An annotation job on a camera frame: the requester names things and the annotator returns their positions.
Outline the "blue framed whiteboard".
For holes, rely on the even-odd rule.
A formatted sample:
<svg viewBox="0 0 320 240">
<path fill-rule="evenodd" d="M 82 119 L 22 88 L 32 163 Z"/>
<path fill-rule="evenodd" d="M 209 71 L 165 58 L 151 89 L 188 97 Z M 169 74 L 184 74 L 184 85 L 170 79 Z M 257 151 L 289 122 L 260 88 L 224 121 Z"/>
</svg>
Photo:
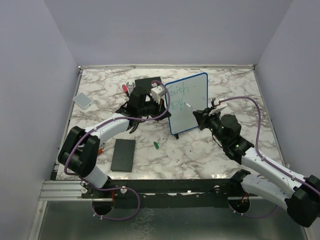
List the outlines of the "blue framed whiteboard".
<svg viewBox="0 0 320 240">
<path fill-rule="evenodd" d="M 170 133 L 179 139 L 179 134 L 198 127 L 194 110 L 208 107 L 209 77 L 206 72 L 165 84 L 170 99 L 166 100 L 171 117 L 168 118 Z"/>
</svg>

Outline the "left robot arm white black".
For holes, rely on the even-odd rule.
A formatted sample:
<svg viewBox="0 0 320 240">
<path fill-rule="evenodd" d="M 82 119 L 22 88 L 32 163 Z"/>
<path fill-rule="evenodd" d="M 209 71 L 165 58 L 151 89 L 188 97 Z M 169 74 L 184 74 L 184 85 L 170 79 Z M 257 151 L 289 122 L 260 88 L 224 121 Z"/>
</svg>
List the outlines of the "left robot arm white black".
<svg viewBox="0 0 320 240">
<path fill-rule="evenodd" d="M 169 97 L 169 90 L 159 81 L 154 84 L 151 90 L 135 87 L 128 100 L 108 119 L 86 128 L 71 128 L 57 157 L 66 175 L 77 176 L 91 184 L 94 193 L 101 198 L 110 193 L 110 177 L 97 166 L 101 145 L 140 122 L 160 121 L 171 115 L 171 99 L 163 98 Z"/>
</svg>

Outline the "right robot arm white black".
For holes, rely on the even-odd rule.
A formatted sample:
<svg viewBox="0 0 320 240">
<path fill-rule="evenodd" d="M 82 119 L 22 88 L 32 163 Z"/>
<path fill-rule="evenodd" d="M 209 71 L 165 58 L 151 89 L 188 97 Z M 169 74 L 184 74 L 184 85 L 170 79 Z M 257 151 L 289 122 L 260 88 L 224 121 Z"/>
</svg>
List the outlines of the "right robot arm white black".
<svg viewBox="0 0 320 240">
<path fill-rule="evenodd" d="M 320 179 L 290 170 L 263 154 L 257 144 L 241 136 L 235 115 L 221 115 L 214 108 L 195 110 L 193 115 L 201 130 L 208 129 L 225 155 L 240 165 L 261 174 L 263 179 L 246 170 L 234 174 L 229 189 L 240 196 L 244 192 L 262 197 L 283 210 L 303 227 L 310 227 L 320 216 Z"/>
</svg>

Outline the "green marker cap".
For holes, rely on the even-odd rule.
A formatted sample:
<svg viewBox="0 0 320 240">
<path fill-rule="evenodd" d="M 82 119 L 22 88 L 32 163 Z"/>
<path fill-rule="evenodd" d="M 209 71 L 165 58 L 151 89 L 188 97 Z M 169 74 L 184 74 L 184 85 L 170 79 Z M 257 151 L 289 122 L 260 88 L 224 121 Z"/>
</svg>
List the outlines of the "green marker cap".
<svg viewBox="0 0 320 240">
<path fill-rule="evenodd" d="M 154 141 L 153 144 L 157 150 L 160 148 L 157 142 Z"/>
</svg>

